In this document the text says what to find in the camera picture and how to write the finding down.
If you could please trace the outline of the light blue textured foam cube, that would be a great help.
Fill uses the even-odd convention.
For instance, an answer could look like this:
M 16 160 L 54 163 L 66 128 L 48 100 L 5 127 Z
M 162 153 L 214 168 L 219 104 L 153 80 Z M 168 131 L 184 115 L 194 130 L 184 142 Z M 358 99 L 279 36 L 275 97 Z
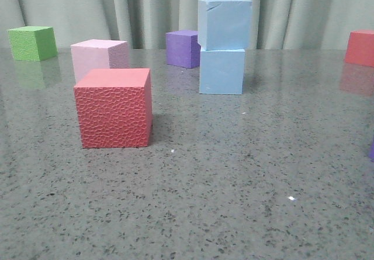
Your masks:
M 198 0 L 198 43 L 205 50 L 247 49 L 252 1 Z

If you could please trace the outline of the purple foam cube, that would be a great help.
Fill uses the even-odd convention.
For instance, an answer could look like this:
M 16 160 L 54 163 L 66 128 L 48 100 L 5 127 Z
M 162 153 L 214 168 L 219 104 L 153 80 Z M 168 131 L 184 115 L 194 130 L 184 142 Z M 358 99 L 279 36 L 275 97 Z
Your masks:
M 179 30 L 165 34 L 167 64 L 184 68 L 200 66 L 198 32 Z

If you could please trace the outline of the red textured foam cube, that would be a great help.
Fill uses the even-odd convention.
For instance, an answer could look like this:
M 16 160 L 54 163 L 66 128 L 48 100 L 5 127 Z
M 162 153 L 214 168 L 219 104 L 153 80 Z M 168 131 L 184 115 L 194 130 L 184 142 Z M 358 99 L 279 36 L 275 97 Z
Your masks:
M 150 69 L 93 69 L 76 83 L 74 95 L 84 148 L 148 146 Z

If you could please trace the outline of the pink foam cube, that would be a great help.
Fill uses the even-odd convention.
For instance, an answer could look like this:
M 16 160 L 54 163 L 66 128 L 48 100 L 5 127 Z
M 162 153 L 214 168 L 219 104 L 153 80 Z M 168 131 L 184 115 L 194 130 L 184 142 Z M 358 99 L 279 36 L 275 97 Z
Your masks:
M 70 47 L 76 82 L 92 69 L 130 67 L 127 41 L 90 39 Z

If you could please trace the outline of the grey-green curtain backdrop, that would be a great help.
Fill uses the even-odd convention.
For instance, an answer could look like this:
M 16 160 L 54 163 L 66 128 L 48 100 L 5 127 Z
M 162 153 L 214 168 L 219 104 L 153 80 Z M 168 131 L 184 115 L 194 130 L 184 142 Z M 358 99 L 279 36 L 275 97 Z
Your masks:
M 251 48 L 344 49 L 353 30 L 373 29 L 373 0 L 251 0 Z M 59 47 L 88 39 L 161 49 L 165 33 L 197 28 L 198 0 L 1 0 L 8 29 L 51 26 Z

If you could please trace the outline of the green foam cube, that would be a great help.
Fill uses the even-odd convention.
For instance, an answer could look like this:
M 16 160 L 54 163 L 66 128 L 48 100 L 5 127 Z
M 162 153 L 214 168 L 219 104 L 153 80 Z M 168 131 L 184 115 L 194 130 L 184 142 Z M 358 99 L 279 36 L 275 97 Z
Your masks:
M 43 61 L 57 55 L 54 29 L 50 26 L 24 26 L 7 32 L 14 60 Z

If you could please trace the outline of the red foam cube far right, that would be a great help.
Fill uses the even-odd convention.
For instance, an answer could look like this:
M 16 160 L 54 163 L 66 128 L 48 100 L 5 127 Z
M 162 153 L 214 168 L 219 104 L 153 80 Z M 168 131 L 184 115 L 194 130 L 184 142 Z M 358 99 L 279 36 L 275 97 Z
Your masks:
M 374 63 L 373 30 L 356 30 L 349 35 L 345 62 L 373 67 Z

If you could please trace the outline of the purple cube at right edge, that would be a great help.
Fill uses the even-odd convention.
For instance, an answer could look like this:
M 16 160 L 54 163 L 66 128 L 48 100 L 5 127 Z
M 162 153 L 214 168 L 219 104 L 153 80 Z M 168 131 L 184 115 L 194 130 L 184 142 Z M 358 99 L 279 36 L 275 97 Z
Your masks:
M 372 144 L 370 146 L 369 150 L 369 158 L 372 162 L 374 162 L 374 141 L 372 141 Z

